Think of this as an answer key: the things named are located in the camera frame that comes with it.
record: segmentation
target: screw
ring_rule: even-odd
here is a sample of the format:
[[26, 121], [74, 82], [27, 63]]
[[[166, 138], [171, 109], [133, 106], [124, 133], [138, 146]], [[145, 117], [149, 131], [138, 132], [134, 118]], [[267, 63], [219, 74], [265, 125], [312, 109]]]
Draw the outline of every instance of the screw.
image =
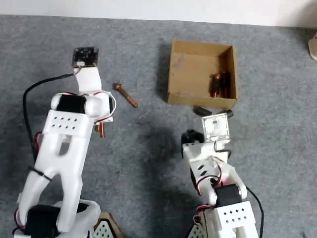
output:
[[113, 89], [118, 91], [134, 108], [138, 107], [138, 104], [130, 97], [130, 95], [122, 88], [121, 83], [115, 83]]

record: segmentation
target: black cable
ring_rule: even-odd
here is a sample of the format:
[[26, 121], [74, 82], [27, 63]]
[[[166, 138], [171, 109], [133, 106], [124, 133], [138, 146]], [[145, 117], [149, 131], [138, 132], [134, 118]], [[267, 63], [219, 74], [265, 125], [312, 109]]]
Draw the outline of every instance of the black cable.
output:
[[28, 137], [29, 137], [31, 147], [32, 147], [32, 154], [33, 154], [34, 163], [36, 162], [37, 150], [36, 150], [36, 143], [34, 142], [32, 130], [31, 130], [30, 122], [29, 122], [29, 117], [28, 117], [28, 112], [27, 112], [27, 107], [26, 107], [26, 97], [32, 89], [36, 88], [37, 86], [39, 86], [41, 84], [71, 77], [71, 76], [77, 74], [79, 71], [77, 71], [76, 73], [69, 73], [69, 74], [64, 74], [64, 75], [58, 76], [58, 77], [47, 78], [47, 79], [41, 80], [41, 81], [31, 85], [30, 87], [28, 87], [23, 94], [23, 100], [22, 100], [23, 117], [24, 117], [25, 127], [26, 127], [26, 130], [28, 132]]
[[215, 141], [214, 144], [213, 144], [213, 148], [214, 148], [214, 151], [217, 152], [217, 153], [228, 152], [228, 159], [230, 159], [230, 156], [231, 156], [231, 154], [232, 154], [232, 151], [231, 151], [231, 150], [227, 150], [227, 149], [217, 150], [216, 141]]
[[260, 235], [259, 235], [259, 238], [262, 238], [263, 236], [263, 227], [264, 227], [264, 211], [263, 211], [263, 207], [261, 205], [261, 202], [260, 200], [258, 199], [258, 197], [256, 196], [256, 194], [254, 192], [252, 192], [251, 189], [249, 189], [247, 187], [247, 190], [250, 192], [250, 194], [252, 194], [252, 196], [256, 199], [256, 201], [258, 202], [259, 204], [259, 208], [260, 208], [260, 211], [261, 211], [261, 225], [260, 225]]

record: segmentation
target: copper screw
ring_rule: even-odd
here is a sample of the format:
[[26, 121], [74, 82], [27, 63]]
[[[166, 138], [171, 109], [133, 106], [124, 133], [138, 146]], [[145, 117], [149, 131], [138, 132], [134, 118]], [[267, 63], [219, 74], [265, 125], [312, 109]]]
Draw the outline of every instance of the copper screw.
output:
[[130, 97], [130, 95], [122, 88], [122, 84], [121, 83], [115, 83], [113, 85], [113, 89], [115, 91], [118, 91], [119, 93], [121, 93], [121, 95], [134, 107], [137, 108], [138, 104], [136, 103], [136, 101], [133, 100], [133, 98]]
[[99, 133], [100, 133], [100, 138], [105, 137], [105, 129], [104, 129], [104, 124], [102, 122], [100, 122]]
[[99, 131], [100, 130], [100, 125], [95, 125], [95, 131]]

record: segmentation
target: open cardboard box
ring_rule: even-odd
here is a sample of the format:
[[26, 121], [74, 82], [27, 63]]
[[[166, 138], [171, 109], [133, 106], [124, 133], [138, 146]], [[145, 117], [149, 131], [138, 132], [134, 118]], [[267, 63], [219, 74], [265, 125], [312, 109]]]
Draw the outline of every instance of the open cardboard box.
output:
[[[230, 73], [229, 98], [210, 94], [212, 76], [225, 70]], [[238, 99], [235, 50], [231, 45], [173, 41], [169, 67], [168, 100], [210, 108], [231, 109]]]

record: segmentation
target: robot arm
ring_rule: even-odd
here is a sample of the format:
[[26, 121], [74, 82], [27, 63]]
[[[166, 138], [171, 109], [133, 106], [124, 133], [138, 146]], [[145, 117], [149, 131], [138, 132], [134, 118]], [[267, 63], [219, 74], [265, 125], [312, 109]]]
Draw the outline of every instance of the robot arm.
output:
[[227, 114], [204, 117], [203, 126], [204, 134], [191, 130], [182, 135], [183, 158], [197, 193], [207, 204], [198, 208], [196, 225], [188, 237], [200, 232], [208, 238], [258, 238], [250, 202], [243, 201], [247, 188], [227, 163]]
[[[75, 49], [74, 54], [76, 56], [76, 52], [96, 53], [95, 50], [95, 48]], [[92, 227], [97, 222], [100, 207], [95, 202], [81, 201], [89, 207], [84, 213], [78, 213], [82, 190], [81, 174], [93, 126], [105, 121], [113, 121], [112, 114], [115, 109], [112, 105], [114, 98], [111, 93], [101, 89], [97, 64], [87, 65], [87, 62], [84, 59], [81, 61], [80, 57], [74, 59], [77, 60], [78, 66], [81, 66], [76, 74], [81, 96], [59, 93], [53, 97], [36, 163], [26, 179], [19, 198], [19, 218], [25, 226], [30, 222], [30, 211], [38, 204], [45, 187], [56, 174], [60, 174], [63, 201], [54, 209], [59, 207], [55, 223], [58, 229], [56, 233], [61, 233], [61, 237], [78, 226], [84, 228], [87, 234], [87, 227]], [[63, 144], [68, 145], [66, 152], [62, 149]], [[43, 214], [51, 211], [50, 206], [41, 209]], [[32, 213], [41, 216], [39, 207], [36, 207], [36, 211], [32, 210]]]

